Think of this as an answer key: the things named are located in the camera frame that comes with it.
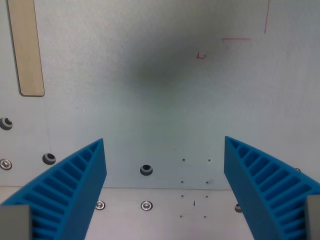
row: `blue 3d-printed part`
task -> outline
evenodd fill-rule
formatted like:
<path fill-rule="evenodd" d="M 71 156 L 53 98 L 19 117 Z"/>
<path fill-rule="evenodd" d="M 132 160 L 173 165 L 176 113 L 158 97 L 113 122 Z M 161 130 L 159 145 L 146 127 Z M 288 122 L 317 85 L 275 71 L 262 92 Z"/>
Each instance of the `blue 3d-printed part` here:
<path fill-rule="evenodd" d="M 286 163 L 225 137 L 224 173 L 255 240 L 306 239 L 307 195 L 320 184 Z"/>
<path fill-rule="evenodd" d="M 1 205 L 29 205 L 33 240 L 84 240 L 107 175 L 102 139 L 29 182 Z"/>

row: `countersunk screw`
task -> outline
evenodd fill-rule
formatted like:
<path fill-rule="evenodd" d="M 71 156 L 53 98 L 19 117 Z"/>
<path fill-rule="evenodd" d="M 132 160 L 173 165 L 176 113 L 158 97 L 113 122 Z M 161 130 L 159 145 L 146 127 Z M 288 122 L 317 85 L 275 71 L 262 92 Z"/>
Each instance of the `countersunk screw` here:
<path fill-rule="evenodd" d="M 98 201 L 96 202 L 95 209 L 97 209 L 97 210 L 103 210 L 103 209 L 105 209 L 105 207 L 106 207 L 106 204 L 105 204 L 104 201 L 98 200 Z"/>
<path fill-rule="evenodd" d="M 3 170 L 10 170 L 12 168 L 12 163 L 8 159 L 1 159 L 0 168 Z"/>
<path fill-rule="evenodd" d="M 144 211 L 150 211 L 153 208 L 153 204 L 150 201 L 143 201 L 141 203 L 141 208 Z"/>

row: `red marking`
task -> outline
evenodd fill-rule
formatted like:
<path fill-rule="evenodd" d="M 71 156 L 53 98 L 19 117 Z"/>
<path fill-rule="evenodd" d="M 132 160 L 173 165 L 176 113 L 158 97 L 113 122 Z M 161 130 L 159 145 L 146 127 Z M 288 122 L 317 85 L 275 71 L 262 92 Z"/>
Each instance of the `red marking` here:
<path fill-rule="evenodd" d="M 267 22 L 268 22 L 268 15 L 269 15 L 269 7 L 270 7 L 270 0 L 268 0 L 268 10 L 266 11 L 264 34 L 266 34 L 266 32 L 267 32 Z"/>
<path fill-rule="evenodd" d="M 206 57 L 207 55 L 199 56 L 199 53 L 198 53 L 198 55 L 196 56 L 196 59 L 205 59 Z"/>
<path fill-rule="evenodd" d="M 221 38 L 222 41 L 231 41 L 231 40 L 240 40 L 240 41 L 250 41 L 251 38 L 248 38 L 248 37 L 223 37 Z"/>

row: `wooden slat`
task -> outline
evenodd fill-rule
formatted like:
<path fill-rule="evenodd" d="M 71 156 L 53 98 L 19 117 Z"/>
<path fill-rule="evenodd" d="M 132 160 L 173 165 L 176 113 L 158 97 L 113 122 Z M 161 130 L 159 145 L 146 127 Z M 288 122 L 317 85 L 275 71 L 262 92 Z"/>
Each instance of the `wooden slat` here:
<path fill-rule="evenodd" d="M 42 97 L 45 88 L 34 0 L 7 0 L 15 52 L 19 91 L 23 96 Z"/>

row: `metal plate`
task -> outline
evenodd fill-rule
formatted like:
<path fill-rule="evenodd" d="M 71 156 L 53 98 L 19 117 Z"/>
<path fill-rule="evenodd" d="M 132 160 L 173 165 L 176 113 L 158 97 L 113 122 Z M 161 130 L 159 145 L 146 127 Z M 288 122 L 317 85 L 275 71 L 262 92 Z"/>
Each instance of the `metal plate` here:
<path fill-rule="evenodd" d="M 226 135 L 320 180 L 319 1 L 272 1 L 265 34 L 266 0 L 36 0 L 43 98 L 17 94 L 0 4 L 0 185 L 104 138 L 107 187 L 229 189 Z"/>
<path fill-rule="evenodd" d="M 0 187 L 0 203 L 16 190 Z M 99 199 L 86 240 L 253 240 L 232 191 L 103 188 Z"/>

